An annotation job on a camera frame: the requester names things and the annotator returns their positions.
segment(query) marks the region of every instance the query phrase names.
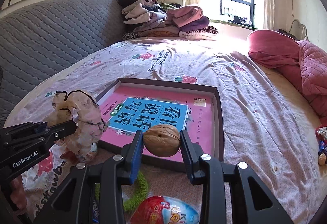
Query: purple clothing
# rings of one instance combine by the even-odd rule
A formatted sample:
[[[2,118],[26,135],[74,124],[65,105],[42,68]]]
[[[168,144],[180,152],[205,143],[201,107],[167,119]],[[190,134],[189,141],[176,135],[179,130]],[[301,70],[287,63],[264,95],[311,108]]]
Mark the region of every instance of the purple clothing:
[[[198,30],[198,29],[203,29],[206,28],[210,23],[210,20],[208,17],[206,16],[202,16],[200,19],[195,20],[191,23],[188,23],[185,26],[182,26],[180,28],[180,30],[182,32],[186,32],[186,31],[191,31],[191,30]]]

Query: pink pillow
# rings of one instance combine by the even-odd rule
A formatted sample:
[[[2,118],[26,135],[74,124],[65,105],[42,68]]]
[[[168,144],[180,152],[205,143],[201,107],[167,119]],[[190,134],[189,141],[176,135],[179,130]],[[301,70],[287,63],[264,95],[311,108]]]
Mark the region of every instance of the pink pillow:
[[[267,67],[299,64],[299,44],[292,38],[273,30],[257,30],[248,35],[249,56]]]

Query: red candy wrapper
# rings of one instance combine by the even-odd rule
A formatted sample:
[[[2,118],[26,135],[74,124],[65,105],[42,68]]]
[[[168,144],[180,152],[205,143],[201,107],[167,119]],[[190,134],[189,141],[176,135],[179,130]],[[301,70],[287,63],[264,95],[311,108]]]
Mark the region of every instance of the red candy wrapper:
[[[130,224],[198,224],[199,215],[185,202],[165,196],[145,199],[137,208]]]
[[[319,131],[322,131],[322,132],[324,132],[324,131],[326,131],[327,129],[326,129],[326,127],[324,126],[324,125],[322,125],[322,126],[320,126],[320,127],[318,127],[317,129],[316,129],[316,137],[317,137],[317,139],[318,140],[320,140],[320,141],[323,141],[326,145],[327,145],[327,134],[324,134],[324,136],[323,136],[323,134],[321,134]]]

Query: cardboard tray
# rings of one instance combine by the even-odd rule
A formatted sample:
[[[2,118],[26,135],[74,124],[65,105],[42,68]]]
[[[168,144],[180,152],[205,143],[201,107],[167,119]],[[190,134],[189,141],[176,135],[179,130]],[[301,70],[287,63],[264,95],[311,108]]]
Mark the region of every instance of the cardboard tray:
[[[146,88],[153,89],[157,91],[166,91],[166,92],[176,92],[176,93],[187,93],[194,94],[196,97],[210,97],[212,99],[213,105],[213,116],[212,116],[212,145],[211,145],[211,154],[212,156],[223,161],[224,157],[224,125],[223,125],[223,116],[221,109],[221,102],[219,92],[216,87],[189,84],[183,82],[172,82],[172,81],[158,81],[152,79],[139,79],[139,78],[119,78],[114,81],[108,88],[102,91],[95,99],[96,102],[101,105],[117,90],[119,87],[135,87],[135,88]],[[112,152],[114,154],[119,154],[121,147],[106,142],[102,138],[99,141],[98,146]],[[155,156],[142,155],[142,163],[161,167],[164,169],[169,169],[178,172],[184,172],[184,164],[182,162],[177,162],[174,160],[167,160],[158,158]]]

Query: gray quilted mattress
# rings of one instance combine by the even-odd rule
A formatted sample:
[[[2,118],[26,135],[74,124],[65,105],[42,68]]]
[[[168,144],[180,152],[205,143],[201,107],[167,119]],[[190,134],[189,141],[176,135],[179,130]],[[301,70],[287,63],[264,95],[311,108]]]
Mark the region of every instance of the gray quilted mattress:
[[[0,127],[34,87],[123,32],[117,0],[47,0],[0,19]]]

